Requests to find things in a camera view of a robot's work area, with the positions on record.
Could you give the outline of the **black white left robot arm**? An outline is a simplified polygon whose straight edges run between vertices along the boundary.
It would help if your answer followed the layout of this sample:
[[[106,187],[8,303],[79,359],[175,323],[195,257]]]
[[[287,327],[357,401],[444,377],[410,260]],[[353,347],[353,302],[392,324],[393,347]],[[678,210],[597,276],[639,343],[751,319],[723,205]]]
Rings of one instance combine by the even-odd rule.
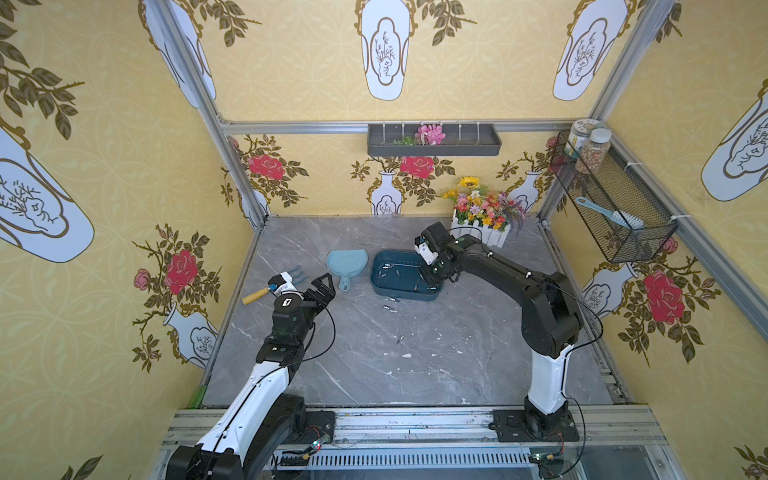
[[[287,392],[308,358],[307,339],[315,318],[335,298],[333,277],[325,273],[299,291],[284,272],[270,279],[275,295],[272,330],[256,356],[248,380],[216,424],[193,446],[180,446],[166,466],[167,479],[256,479],[288,439],[306,426],[301,396]]]

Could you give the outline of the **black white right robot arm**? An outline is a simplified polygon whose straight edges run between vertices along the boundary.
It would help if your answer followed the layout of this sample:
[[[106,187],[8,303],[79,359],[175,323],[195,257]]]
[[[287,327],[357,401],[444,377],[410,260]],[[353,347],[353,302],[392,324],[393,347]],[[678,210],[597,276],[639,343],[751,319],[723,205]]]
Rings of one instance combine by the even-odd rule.
[[[565,435],[573,426],[565,395],[568,356],[584,319],[561,273],[544,274],[498,255],[472,235],[452,236],[439,223],[414,239],[429,284],[456,282],[468,273],[497,288],[521,308],[521,335],[532,353],[531,382],[524,398],[522,428],[531,439]]]

